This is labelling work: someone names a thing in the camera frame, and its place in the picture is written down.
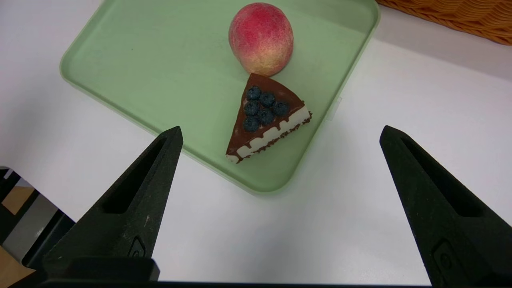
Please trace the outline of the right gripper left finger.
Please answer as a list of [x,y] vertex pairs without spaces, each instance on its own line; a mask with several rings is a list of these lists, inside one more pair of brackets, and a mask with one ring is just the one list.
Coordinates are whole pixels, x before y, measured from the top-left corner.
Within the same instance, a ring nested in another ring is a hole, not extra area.
[[156,280],[152,260],[183,145],[161,133],[44,257],[51,279]]

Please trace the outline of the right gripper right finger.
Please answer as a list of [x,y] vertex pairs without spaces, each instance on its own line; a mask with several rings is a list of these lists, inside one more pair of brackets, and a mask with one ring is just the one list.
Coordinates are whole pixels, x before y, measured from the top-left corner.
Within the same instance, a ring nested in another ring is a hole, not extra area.
[[430,284],[510,288],[511,226],[406,133],[379,144]]

